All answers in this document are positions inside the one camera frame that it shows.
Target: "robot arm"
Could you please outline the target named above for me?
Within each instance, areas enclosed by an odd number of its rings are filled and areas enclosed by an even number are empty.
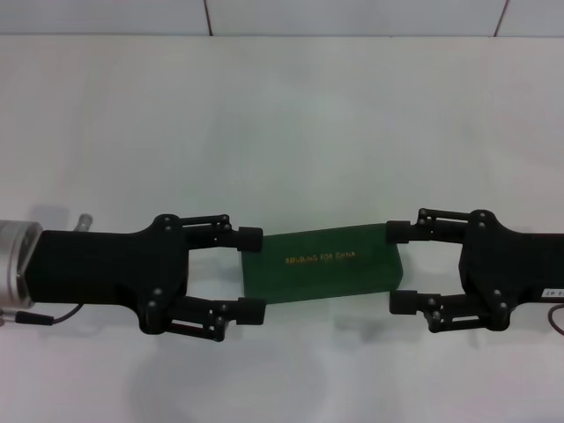
[[[462,244],[458,269],[465,294],[441,296],[396,291],[390,312],[421,311],[429,330],[505,330],[525,302],[564,302],[564,234],[520,234],[486,210],[471,213],[421,209],[417,223],[389,221],[387,242]]]
[[[190,250],[260,251],[262,229],[235,231],[227,215],[161,215],[136,234],[89,233],[87,226],[42,231],[33,222],[0,222],[0,308],[29,308],[34,302],[121,305],[137,314],[144,333],[216,341],[224,339],[230,321],[263,323],[265,301],[184,296]],[[25,311],[4,311],[3,316],[16,323],[56,323]]]

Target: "white table surface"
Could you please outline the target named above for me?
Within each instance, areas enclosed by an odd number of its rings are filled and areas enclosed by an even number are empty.
[[[267,234],[487,208],[564,232],[564,40],[0,37],[0,216],[131,232],[227,212]],[[402,286],[460,293],[451,245]],[[231,250],[189,293],[241,294]],[[0,420],[556,423],[564,339],[529,304],[502,333],[431,334],[386,294],[268,307],[216,344],[85,307],[0,330]],[[56,315],[70,306],[35,310]]]

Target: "cable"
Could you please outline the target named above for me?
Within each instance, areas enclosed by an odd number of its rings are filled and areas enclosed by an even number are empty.
[[[80,311],[80,309],[82,308],[82,306],[84,306],[84,304],[78,304],[74,309],[72,309],[69,313],[67,313],[66,315],[62,315],[61,317],[58,317],[56,319],[53,320],[53,324],[58,324],[58,323],[62,323],[65,320],[70,319],[71,317],[73,317],[76,313],[78,313],[78,311]]]
[[[564,304],[557,304],[556,306],[553,306],[550,310],[548,310],[548,322],[550,323],[550,325],[553,327],[554,330],[556,330],[564,337],[564,330],[558,324],[556,324],[553,318],[554,312],[556,310],[560,310],[561,308],[564,308]]]
[[[62,315],[61,317],[58,317],[56,319],[50,315],[36,315],[35,313],[18,311],[14,314],[13,322],[22,324],[39,324],[41,326],[53,326],[54,324],[62,323],[65,320],[73,317],[76,313],[78,313],[82,306],[84,306],[84,304],[78,304],[69,313]]]

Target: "wall tile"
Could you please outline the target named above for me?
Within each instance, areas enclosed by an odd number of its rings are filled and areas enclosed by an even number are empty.
[[[505,0],[208,0],[215,35],[493,35]]]
[[[564,36],[564,1],[510,0],[500,36]]]
[[[204,0],[0,0],[0,33],[207,35]]]

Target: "label sticker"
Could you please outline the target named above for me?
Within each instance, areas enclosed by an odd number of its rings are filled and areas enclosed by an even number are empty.
[[[564,298],[564,289],[545,289],[542,298]]]

